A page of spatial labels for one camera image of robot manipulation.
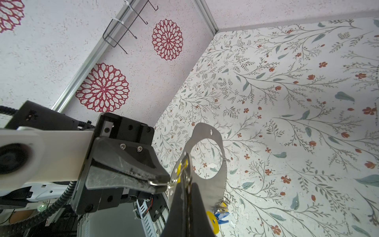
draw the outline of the red circular pattern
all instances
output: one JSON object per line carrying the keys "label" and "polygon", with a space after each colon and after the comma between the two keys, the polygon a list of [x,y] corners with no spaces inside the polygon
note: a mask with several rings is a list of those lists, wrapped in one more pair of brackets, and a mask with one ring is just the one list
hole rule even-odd
{"label": "red circular pattern", "polygon": [[129,83],[120,70],[105,63],[96,64],[76,97],[80,103],[96,112],[113,112],[125,104],[129,94]]}
{"label": "red circular pattern", "polygon": [[21,25],[24,7],[21,0],[0,0],[0,33]]}
{"label": "red circular pattern", "polygon": [[172,60],[182,51],[182,32],[172,20],[165,19],[156,24],[152,37],[154,49],[161,58]]}

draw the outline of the black wire rack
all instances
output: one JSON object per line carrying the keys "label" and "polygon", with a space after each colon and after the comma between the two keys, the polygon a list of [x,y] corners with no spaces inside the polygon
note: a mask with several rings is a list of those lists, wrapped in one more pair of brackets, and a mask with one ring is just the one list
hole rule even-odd
{"label": "black wire rack", "polygon": [[[157,8],[155,8],[150,0],[147,0],[146,3],[143,5],[143,7],[141,8],[141,10],[139,12],[137,12],[136,10],[134,10],[134,8],[130,5],[129,1],[125,1],[125,3],[128,5],[128,7],[130,7],[130,9],[135,12],[137,14],[137,16],[134,18],[133,22],[129,25],[129,27],[127,27],[125,25],[125,22],[124,21],[121,21],[120,19],[117,19],[117,18],[113,18],[107,28],[105,29],[104,33],[103,33],[103,39],[110,45],[112,46],[113,48],[116,47],[117,45],[120,46],[122,48],[122,50],[128,54],[125,49],[119,44],[120,40],[123,38],[123,36],[127,33],[127,32],[130,32],[132,34],[132,36],[137,39],[137,36],[135,36],[131,31],[130,31],[130,27],[133,25],[133,23],[136,21],[137,18],[140,18],[146,25],[148,24],[148,22],[146,22],[140,15],[140,13],[142,12],[142,10],[145,8],[145,6],[149,3],[151,5],[151,7],[157,11],[158,10],[158,6]],[[117,27],[119,27],[119,25],[123,26],[126,30],[123,34],[117,36],[117,34],[115,36],[111,36],[110,34],[112,33],[113,29],[116,29]]]}

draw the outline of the teal leaf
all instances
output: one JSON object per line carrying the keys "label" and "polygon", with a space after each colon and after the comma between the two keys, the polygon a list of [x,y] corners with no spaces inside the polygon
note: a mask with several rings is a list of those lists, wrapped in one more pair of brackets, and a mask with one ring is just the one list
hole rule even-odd
{"label": "teal leaf", "polygon": [[241,204],[243,204],[243,207],[246,208],[245,202],[242,200],[242,198],[240,198],[240,202],[241,202]]}
{"label": "teal leaf", "polygon": [[229,174],[235,174],[237,172],[238,169],[235,169],[235,170],[231,170],[229,171]]}
{"label": "teal leaf", "polygon": [[237,147],[241,148],[237,143],[233,142],[234,145],[236,145]]}
{"label": "teal leaf", "polygon": [[292,199],[291,209],[297,210],[299,208],[299,195],[296,194],[296,197]]}
{"label": "teal leaf", "polygon": [[318,36],[312,41],[312,43],[315,42],[315,41],[318,41],[319,39],[322,39],[324,36],[325,36],[324,33],[319,34],[319,35],[318,35]]}
{"label": "teal leaf", "polygon": [[280,154],[273,154],[275,157],[278,157],[278,158],[286,158],[287,157],[287,152],[282,152]]}
{"label": "teal leaf", "polygon": [[310,137],[312,136],[312,130],[310,129],[310,127],[306,127],[305,128],[305,131],[307,132],[307,135]]}
{"label": "teal leaf", "polygon": [[367,237],[371,237],[371,235],[367,231],[365,231],[364,229],[359,228],[358,226],[351,226],[351,227],[353,227],[353,229],[356,230],[357,232],[362,233]]}
{"label": "teal leaf", "polygon": [[249,85],[249,82],[246,80],[246,84],[243,86],[242,91],[245,91],[248,85]]}
{"label": "teal leaf", "polygon": [[229,138],[229,136],[230,136],[231,133],[232,133],[232,130],[230,130],[230,131],[228,132],[228,137],[227,137],[227,138]]}
{"label": "teal leaf", "polygon": [[379,187],[379,175],[372,174],[361,179],[355,179],[358,183]]}
{"label": "teal leaf", "polygon": [[355,102],[355,99],[353,97],[347,95],[342,91],[338,92],[334,97],[339,100],[350,100],[352,102]]}
{"label": "teal leaf", "polygon": [[310,110],[305,111],[305,112],[303,113],[303,116],[301,117],[300,120],[302,120],[302,119],[307,119],[308,116],[309,116],[309,113],[310,113]]}
{"label": "teal leaf", "polygon": [[332,142],[337,143],[337,144],[340,144],[340,143],[339,143],[334,137],[329,136],[328,138],[329,138],[329,140],[331,140]]}
{"label": "teal leaf", "polygon": [[243,188],[243,189],[248,189],[248,188],[250,188],[253,184],[254,184],[254,182],[245,182],[245,183],[242,184],[242,188]]}
{"label": "teal leaf", "polygon": [[259,74],[256,78],[259,79],[259,78],[262,78],[262,76],[264,76],[266,73],[262,73],[262,74]]}
{"label": "teal leaf", "polygon": [[280,55],[280,56],[278,57],[278,59],[284,58],[287,54],[288,54],[288,53],[283,54],[283,55]]}
{"label": "teal leaf", "polygon": [[270,215],[279,221],[285,221],[285,219],[283,217],[281,217],[280,215],[276,215],[273,213],[270,213]]}

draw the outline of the floral tablecloth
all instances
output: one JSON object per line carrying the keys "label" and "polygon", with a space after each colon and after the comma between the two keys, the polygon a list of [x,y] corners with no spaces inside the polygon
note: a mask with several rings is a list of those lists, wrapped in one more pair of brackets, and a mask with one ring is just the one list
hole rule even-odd
{"label": "floral tablecloth", "polygon": [[[219,236],[377,236],[379,19],[218,33],[155,126],[168,172],[199,122],[223,135]],[[213,177],[216,143],[191,153]]]}

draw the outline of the orange flower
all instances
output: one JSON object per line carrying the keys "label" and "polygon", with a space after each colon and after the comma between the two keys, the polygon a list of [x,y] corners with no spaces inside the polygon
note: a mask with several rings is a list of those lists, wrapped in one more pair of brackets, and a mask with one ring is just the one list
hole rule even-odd
{"label": "orange flower", "polygon": [[281,179],[283,179],[283,183],[285,184],[289,184],[291,182],[291,179],[290,178],[287,178],[288,176],[286,175],[285,177],[282,176]]}
{"label": "orange flower", "polygon": [[356,77],[358,77],[358,79],[362,79],[362,78],[366,77],[366,74],[365,73],[360,73],[360,74],[356,75]]}
{"label": "orange flower", "polygon": [[347,132],[341,133],[341,136],[344,138],[348,138],[350,135]]}
{"label": "orange flower", "polygon": [[365,163],[365,166],[369,169],[375,168],[375,164],[371,161],[368,161],[367,163]]}
{"label": "orange flower", "polygon": [[277,235],[280,235],[281,233],[281,230],[278,228],[278,226],[271,226],[271,229],[273,230],[273,232]]}
{"label": "orange flower", "polygon": [[322,63],[319,63],[319,68],[322,68],[322,67],[326,67],[326,65],[328,65],[327,62],[322,62]]}
{"label": "orange flower", "polygon": [[376,112],[376,108],[367,107],[367,108],[362,109],[362,111],[365,115],[368,115],[368,114],[374,115],[375,114],[374,112]]}

